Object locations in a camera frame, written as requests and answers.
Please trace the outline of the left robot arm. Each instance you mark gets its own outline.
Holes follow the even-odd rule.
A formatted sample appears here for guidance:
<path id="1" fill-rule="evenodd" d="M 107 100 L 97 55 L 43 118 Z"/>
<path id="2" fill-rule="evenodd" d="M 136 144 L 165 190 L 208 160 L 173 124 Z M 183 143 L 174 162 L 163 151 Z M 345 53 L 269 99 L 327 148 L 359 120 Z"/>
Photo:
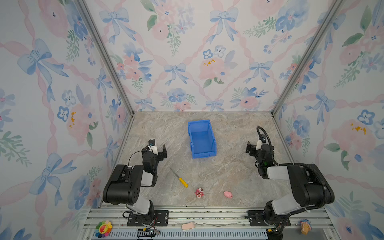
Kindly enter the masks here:
<path id="1" fill-rule="evenodd" d="M 166 159 L 167 148 L 159 152 L 154 140 L 139 151 L 141 165 L 116 165 L 103 191 L 103 201 L 112 205 L 126 205 L 128 226 L 152 226 L 157 222 L 153 202 L 140 195 L 142 187 L 154 187 L 158 180 L 158 165 Z"/>

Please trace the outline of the yellow handled screwdriver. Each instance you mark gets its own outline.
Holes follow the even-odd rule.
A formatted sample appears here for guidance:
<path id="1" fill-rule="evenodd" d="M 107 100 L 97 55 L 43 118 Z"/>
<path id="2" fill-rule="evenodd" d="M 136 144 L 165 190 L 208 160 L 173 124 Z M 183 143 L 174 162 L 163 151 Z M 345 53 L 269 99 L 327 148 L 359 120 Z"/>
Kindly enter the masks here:
<path id="1" fill-rule="evenodd" d="M 185 187 L 185 188 L 188 188 L 188 184 L 185 182 L 185 180 L 183 180 L 177 173 L 176 171 L 174 171 L 172 168 L 170 168 L 170 170 L 175 174 L 175 176 L 178 178 L 178 180 L 181 182 L 181 184 Z"/>

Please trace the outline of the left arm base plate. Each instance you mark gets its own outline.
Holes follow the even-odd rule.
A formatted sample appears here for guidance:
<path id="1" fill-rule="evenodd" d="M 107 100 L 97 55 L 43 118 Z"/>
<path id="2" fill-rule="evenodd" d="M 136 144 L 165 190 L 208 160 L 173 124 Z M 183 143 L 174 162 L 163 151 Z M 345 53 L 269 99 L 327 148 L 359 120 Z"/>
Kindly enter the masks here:
<path id="1" fill-rule="evenodd" d="M 130 212 L 127 220 L 128 227 L 166 227 L 169 222 L 168 210 L 150 210 L 146 215 Z"/>

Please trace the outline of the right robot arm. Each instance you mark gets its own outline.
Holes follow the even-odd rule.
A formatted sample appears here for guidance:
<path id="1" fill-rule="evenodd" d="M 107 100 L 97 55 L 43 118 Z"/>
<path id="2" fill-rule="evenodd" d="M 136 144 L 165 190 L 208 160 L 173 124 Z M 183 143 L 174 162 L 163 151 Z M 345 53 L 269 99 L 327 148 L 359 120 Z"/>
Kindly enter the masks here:
<path id="1" fill-rule="evenodd" d="M 255 157 L 255 166 L 265 180 L 289 182 L 291 192 L 286 196 L 269 201 L 263 211 L 248 211 L 245 216 L 251 223 L 282 227 L 292 215 L 320 209 L 335 200 L 331 186 L 315 164 L 274 162 L 274 147 L 258 141 L 256 145 L 247 142 L 246 153 Z"/>

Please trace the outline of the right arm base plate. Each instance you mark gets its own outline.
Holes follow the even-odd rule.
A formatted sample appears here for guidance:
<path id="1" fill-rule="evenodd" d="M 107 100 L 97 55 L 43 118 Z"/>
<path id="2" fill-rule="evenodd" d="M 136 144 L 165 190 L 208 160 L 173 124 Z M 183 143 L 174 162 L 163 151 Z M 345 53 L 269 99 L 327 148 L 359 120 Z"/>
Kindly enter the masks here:
<path id="1" fill-rule="evenodd" d="M 262 210 L 248 210 L 245 219 L 248 219 L 251 227 L 281 227 L 285 216 Z"/>

